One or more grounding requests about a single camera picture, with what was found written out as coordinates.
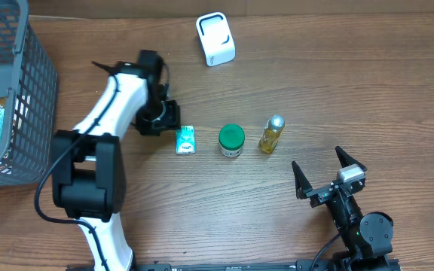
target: bottle cap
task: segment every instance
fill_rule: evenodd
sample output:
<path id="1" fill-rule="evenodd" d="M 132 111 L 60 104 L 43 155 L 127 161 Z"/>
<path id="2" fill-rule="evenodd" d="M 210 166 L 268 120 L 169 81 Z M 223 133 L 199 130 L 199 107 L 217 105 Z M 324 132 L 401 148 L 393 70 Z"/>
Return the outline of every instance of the bottle cap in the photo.
<path id="1" fill-rule="evenodd" d="M 227 124 L 220 130 L 219 143 L 226 150 L 235 151 L 240 149 L 245 140 L 244 130 L 237 124 Z"/>
<path id="2" fill-rule="evenodd" d="M 267 126 L 271 129 L 280 130 L 284 128 L 284 118 L 281 115 L 274 115 L 267 122 Z"/>

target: yellow bottle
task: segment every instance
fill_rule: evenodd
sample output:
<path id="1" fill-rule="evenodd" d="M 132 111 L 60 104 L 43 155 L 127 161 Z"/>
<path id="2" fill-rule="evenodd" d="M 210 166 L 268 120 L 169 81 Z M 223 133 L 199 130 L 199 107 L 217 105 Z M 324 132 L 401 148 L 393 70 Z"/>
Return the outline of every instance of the yellow bottle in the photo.
<path id="1" fill-rule="evenodd" d="M 274 115 L 269 119 L 264 129 L 259 148 L 266 154 L 272 154 L 279 141 L 280 133 L 284 129 L 284 118 L 280 115 Z"/>

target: gray plastic basket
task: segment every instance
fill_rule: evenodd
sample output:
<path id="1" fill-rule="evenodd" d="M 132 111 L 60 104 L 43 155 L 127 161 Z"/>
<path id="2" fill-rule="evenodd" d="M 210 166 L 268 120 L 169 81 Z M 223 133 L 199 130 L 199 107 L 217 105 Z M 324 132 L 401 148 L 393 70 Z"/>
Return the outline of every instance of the gray plastic basket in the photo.
<path id="1" fill-rule="evenodd" d="M 26 0 L 0 0 L 0 185 L 35 182 L 49 163 L 58 80 L 28 14 Z"/>

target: silver bottle cap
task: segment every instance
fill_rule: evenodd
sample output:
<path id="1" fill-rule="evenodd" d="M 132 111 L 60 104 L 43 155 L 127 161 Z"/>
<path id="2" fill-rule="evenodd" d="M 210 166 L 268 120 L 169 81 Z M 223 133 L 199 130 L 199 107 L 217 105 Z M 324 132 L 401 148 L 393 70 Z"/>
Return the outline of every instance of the silver bottle cap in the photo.
<path id="1" fill-rule="evenodd" d="M 275 130 L 281 130 L 284 128 L 284 118 L 281 115 L 274 115 L 267 122 L 267 127 Z"/>

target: green lid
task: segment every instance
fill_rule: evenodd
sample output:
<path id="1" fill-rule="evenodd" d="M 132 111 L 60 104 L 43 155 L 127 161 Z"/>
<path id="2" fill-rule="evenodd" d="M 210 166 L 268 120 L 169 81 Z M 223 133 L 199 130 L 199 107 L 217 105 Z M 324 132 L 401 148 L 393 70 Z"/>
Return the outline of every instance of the green lid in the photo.
<path id="1" fill-rule="evenodd" d="M 237 124 L 227 124 L 220 130 L 219 143 L 226 150 L 238 150 L 244 145 L 244 140 L 246 140 L 244 130 Z"/>

